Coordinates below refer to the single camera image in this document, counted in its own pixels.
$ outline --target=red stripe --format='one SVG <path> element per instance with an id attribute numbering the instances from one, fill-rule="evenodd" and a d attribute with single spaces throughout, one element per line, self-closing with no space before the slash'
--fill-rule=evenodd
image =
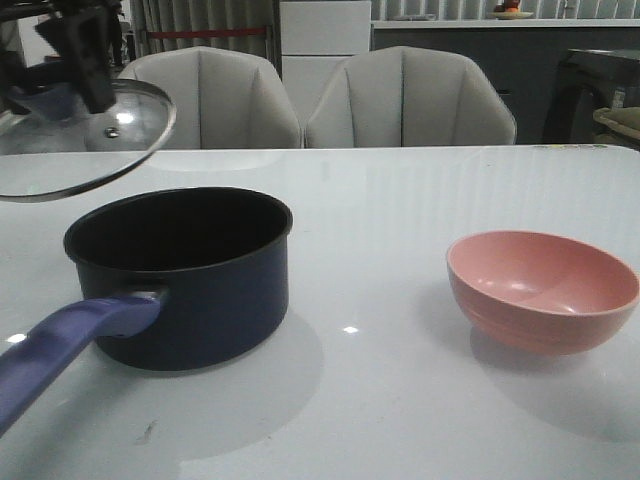
<path id="1" fill-rule="evenodd" d="M 246 37 L 249 35 L 266 35 L 266 27 L 236 28 L 232 30 L 197 30 L 193 32 L 147 32 L 149 38 L 219 38 Z"/>

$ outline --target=gray chair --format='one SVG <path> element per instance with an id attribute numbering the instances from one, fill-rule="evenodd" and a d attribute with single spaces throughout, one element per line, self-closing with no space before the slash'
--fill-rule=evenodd
<path id="1" fill-rule="evenodd" d="M 164 148 L 300 148 L 295 110 L 271 63 L 246 53 L 193 47 L 147 55 L 118 75 L 162 88 L 177 107 Z"/>
<path id="2" fill-rule="evenodd" d="M 305 128 L 308 148 L 512 144 L 516 123 L 471 59 L 392 47 L 350 57 Z"/>

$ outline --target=saucepan handle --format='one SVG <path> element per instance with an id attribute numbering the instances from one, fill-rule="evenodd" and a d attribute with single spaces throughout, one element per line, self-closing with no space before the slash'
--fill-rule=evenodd
<path id="1" fill-rule="evenodd" d="M 96 337 L 128 337 L 153 323 L 161 299 L 90 299 L 68 305 L 36 325 L 0 357 L 0 436 Z"/>

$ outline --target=bowl rim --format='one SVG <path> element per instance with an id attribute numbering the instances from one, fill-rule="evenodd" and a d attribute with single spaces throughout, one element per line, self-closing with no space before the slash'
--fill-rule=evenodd
<path id="1" fill-rule="evenodd" d="M 561 239 L 561 240 L 568 240 L 572 243 L 577 243 L 583 246 L 586 246 L 587 248 L 590 248 L 592 250 L 595 250 L 597 252 L 600 252 L 604 255 L 606 255 L 607 257 L 611 258 L 612 260 L 618 262 L 622 267 L 624 267 L 626 270 L 628 270 L 632 275 L 633 278 L 635 279 L 635 295 L 634 297 L 626 302 L 625 304 L 616 307 L 616 308 L 611 308 L 608 310 L 598 310 L 595 312 L 578 312 L 578 313 L 571 313 L 571 312 L 561 312 L 561 311 L 557 311 L 557 310 L 548 310 L 548 309 L 543 309 L 543 308 L 536 308 L 536 307 L 529 307 L 529 306 L 525 306 L 519 303 L 515 303 L 515 302 L 510 302 L 508 300 L 504 300 L 502 298 L 499 298 L 495 295 L 492 295 L 490 293 L 484 292 L 478 288 L 476 288 L 475 286 L 471 285 L 469 282 L 467 282 L 466 280 L 464 280 L 462 278 L 462 276 L 460 276 L 460 274 L 456 271 L 456 269 L 453 267 L 452 262 L 451 262 L 451 255 L 453 250 L 458 247 L 461 243 L 463 243 L 466 240 L 469 240 L 471 238 L 474 237 L 481 237 L 484 235 L 489 235 L 489 234 L 499 234 L 499 233 L 518 233 L 518 234 L 533 234 L 533 235 L 538 235 L 538 236 L 546 236 L 546 237 L 553 237 L 553 238 L 557 238 L 557 239 Z M 517 307 L 517 308 L 521 308 L 522 310 L 526 310 L 529 312 L 535 312 L 535 313 L 542 313 L 542 314 L 546 314 L 546 315 L 555 315 L 558 317 L 566 317 L 566 318 L 576 318 L 576 317 L 580 317 L 580 318 L 590 318 L 590 317 L 597 317 L 597 316 L 602 316 L 602 315 L 610 315 L 610 314 L 614 314 L 614 313 L 618 313 L 618 312 L 623 312 L 626 310 L 631 310 L 633 309 L 639 302 L 640 302 L 640 276 L 638 276 L 638 274 L 635 272 L 635 270 L 633 268 L 631 268 L 626 262 L 624 262 L 622 259 L 620 259 L 619 257 L 617 257 L 616 255 L 613 255 L 612 253 L 607 252 L 606 250 L 603 250 L 602 248 L 596 247 L 590 243 L 587 242 L 583 242 L 582 240 L 577 240 L 575 238 L 572 237 L 568 237 L 565 235 L 558 235 L 555 233 L 548 233 L 548 232 L 541 232 L 541 231 L 535 231 L 535 230 L 511 230 L 511 229 L 506 229 L 506 230 L 484 230 L 484 231 L 479 231 L 479 232 L 475 232 L 475 233 L 471 233 L 469 235 L 465 235 L 463 237 L 458 238 L 457 240 L 455 240 L 447 249 L 447 254 L 446 254 L 446 259 L 447 259 L 447 268 L 449 269 L 449 271 L 456 276 L 456 278 L 459 279 L 459 281 L 461 281 L 462 283 L 464 283 L 468 288 L 472 289 L 473 291 L 484 295 L 488 298 L 491 298 L 497 302 L 503 303 L 505 305 L 510 305 L 513 307 Z"/>

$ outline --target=glass lid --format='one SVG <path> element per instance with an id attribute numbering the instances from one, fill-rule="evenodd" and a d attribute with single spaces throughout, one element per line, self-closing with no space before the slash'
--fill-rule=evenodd
<path id="1" fill-rule="evenodd" d="M 91 190 L 165 143 L 176 119 L 169 96 L 138 80 L 112 85 L 116 103 L 104 113 L 90 114 L 79 96 L 70 96 L 73 113 L 64 120 L 0 114 L 0 200 L 41 202 Z"/>

